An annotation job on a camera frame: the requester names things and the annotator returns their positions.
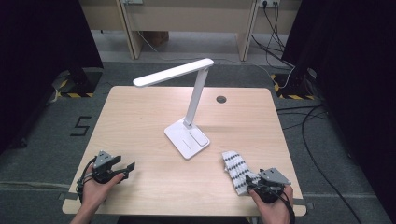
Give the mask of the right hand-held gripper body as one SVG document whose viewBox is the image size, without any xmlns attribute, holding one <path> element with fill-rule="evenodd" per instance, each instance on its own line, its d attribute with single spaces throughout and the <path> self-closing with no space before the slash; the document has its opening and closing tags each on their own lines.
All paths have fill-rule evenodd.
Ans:
<svg viewBox="0 0 396 224">
<path fill-rule="evenodd" d="M 258 176 L 260 179 L 257 185 L 247 186 L 247 190 L 253 189 L 265 203 L 277 201 L 284 192 L 285 186 L 291 184 L 276 168 L 260 169 Z"/>
</svg>

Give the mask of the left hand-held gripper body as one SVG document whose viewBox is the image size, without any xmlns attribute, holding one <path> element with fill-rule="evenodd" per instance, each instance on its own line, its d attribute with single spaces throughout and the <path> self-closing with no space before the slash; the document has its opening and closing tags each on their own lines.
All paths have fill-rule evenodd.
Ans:
<svg viewBox="0 0 396 224">
<path fill-rule="evenodd" d="M 112 157 L 116 156 L 111 156 L 103 150 L 99 152 L 92 167 L 92 176 L 96 182 L 105 184 L 117 175 L 117 171 L 113 171 L 112 167 L 106 165 Z"/>
</svg>

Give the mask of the white black patterned cloth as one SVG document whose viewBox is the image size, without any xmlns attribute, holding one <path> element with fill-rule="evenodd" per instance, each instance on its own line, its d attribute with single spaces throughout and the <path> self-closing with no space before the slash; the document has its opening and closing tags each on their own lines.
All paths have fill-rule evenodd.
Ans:
<svg viewBox="0 0 396 224">
<path fill-rule="evenodd" d="M 242 156 L 236 151 L 223 152 L 222 159 L 225 166 L 224 170 L 229 174 L 237 195 L 247 195 L 248 183 L 246 181 L 246 176 L 248 176 L 254 184 L 258 182 L 260 177 L 248 168 Z"/>
</svg>

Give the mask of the white desk lamp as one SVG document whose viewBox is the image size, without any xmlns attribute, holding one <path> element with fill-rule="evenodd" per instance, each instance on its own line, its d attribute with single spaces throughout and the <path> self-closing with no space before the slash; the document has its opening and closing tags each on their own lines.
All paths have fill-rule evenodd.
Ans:
<svg viewBox="0 0 396 224">
<path fill-rule="evenodd" d="M 193 123 L 193 120 L 201 99 L 208 70 L 213 64 L 213 60 L 205 58 L 133 80 L 133 84 L 137 88 L 144 88 L 193 72 L 197 73 L 186 116 L 164 130 L 167 138 L 185 160 L 191 159 L 210 144 L 208 137 Z"/>
</svg>

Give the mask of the person's left hand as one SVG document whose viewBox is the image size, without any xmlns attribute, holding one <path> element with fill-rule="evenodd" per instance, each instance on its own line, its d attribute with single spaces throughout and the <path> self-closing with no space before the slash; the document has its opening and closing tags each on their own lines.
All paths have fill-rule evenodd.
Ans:
<svg viewBox="0 0 396 224">
<path fill-rule="evenodd" d="M 124 178 L 124 174 L 117 174 L 105 184 L 100 184 L 88 177 L 84 179 L 83 199 L 80 210 L 94 214 L 105 201 L 107 194 Z"/>
</svg>

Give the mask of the person's right hand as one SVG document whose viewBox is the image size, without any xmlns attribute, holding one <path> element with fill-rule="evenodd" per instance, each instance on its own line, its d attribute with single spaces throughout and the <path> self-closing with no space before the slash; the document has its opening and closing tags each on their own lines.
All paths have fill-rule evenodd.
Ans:
<svg viewBox="0 0 396 224">
<path fill-rule="evenodd" d="M 293 188 L 291 186 L 284 188 L 284 194 L 282 195 L 284 201 L 278 199 L 274 203 L 263 202 L 253 189 L 248 193 L 258 207 L 262 224 L 291 224 L 295 221 L 295 215 L 292 215 L 285 205 L 285 202 L 288 202 L 290 207 L 293 207 Z"/>
</svg>

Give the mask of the grey tape strip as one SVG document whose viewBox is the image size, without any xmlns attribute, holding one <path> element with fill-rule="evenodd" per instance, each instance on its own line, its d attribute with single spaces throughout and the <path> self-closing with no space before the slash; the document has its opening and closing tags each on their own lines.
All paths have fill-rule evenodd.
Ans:
<svg viewBox="0 0 396 224">
<path fill-rule="evenodd" d="M 73 193 L 73 192 L 62 192 L 58 199 L 60 201 L 64 201 L 64 200 L 77 200 L 78 199 L 78 194 L 77 193 Z"/>
<path fill-rule="evenodd" d="M 314 204 L 311 202 L 307 202 L 305 199 L 294 198 L 293 204 L 294 205 L 304 205 L 308 210 L 314 209 Z"/>
</svg>

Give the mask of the black curtain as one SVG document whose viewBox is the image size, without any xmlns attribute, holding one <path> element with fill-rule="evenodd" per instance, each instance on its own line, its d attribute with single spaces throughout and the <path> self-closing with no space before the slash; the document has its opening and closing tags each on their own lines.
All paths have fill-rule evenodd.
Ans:
<svg viewBox="0 0 396 224">
<path fill-rule="evenodd" d="M 0 154 L 60 73 L 102 65 L 78 0 L 0 0 Z"/>
<path fill-rule="evenodd" d="M 317 73 L 352 157 L 396 223 L 396 0 L 302 0 L 284 57 Z"/>
</svg>

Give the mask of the brown cardboard box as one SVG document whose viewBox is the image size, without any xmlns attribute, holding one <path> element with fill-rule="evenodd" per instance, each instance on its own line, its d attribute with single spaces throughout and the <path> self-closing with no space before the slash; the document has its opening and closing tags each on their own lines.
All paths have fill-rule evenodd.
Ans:
<svg viewBox="0 0 396 224">
<path fill-rule="evenodd" d="M 164 31 L 145 31 L 143 35 L 154 47 L 159 47 L 169 40 L 169 33 Z"/>
</svg>

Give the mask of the beige wooden desk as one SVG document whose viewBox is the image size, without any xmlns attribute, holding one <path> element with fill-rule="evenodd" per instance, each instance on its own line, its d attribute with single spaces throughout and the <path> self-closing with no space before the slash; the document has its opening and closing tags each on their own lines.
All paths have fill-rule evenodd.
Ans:
<svg viewBox="0 0 396 224">
<path fill-rule="evenodd" d="M 302 0 L 259 7 L 258 0 L 78 0 L 93 30 L 123 31 L 131 57 L 143 47 L 140 31 L 232 33 L 239 59 L 248 58 L 250 37 L 290 30 Z"/>
</svg>

